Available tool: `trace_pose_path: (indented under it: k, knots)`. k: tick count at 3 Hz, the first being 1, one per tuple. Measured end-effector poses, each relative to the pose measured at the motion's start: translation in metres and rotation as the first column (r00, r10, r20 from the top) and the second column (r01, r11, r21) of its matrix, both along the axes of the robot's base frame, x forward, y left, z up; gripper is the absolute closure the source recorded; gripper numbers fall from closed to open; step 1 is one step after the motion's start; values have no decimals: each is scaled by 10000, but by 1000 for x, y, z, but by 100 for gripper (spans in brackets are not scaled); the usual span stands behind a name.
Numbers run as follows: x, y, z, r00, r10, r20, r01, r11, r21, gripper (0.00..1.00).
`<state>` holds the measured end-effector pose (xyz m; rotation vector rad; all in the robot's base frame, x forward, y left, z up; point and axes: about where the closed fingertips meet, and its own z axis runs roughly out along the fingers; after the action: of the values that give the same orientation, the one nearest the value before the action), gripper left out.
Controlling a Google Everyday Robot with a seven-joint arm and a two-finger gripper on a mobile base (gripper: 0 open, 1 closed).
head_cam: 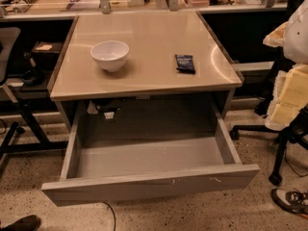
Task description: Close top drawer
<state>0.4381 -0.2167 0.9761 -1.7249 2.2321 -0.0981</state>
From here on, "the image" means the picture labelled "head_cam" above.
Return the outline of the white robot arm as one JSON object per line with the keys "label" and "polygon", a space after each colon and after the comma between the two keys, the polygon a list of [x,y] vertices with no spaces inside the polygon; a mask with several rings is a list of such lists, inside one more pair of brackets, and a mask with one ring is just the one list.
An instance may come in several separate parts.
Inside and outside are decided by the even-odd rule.
{"label": "white robot arm", "polygon": [[304,0],[287,22],[268,34],[263,44],[282,47],[285,58],[308,64],[308,0]]}

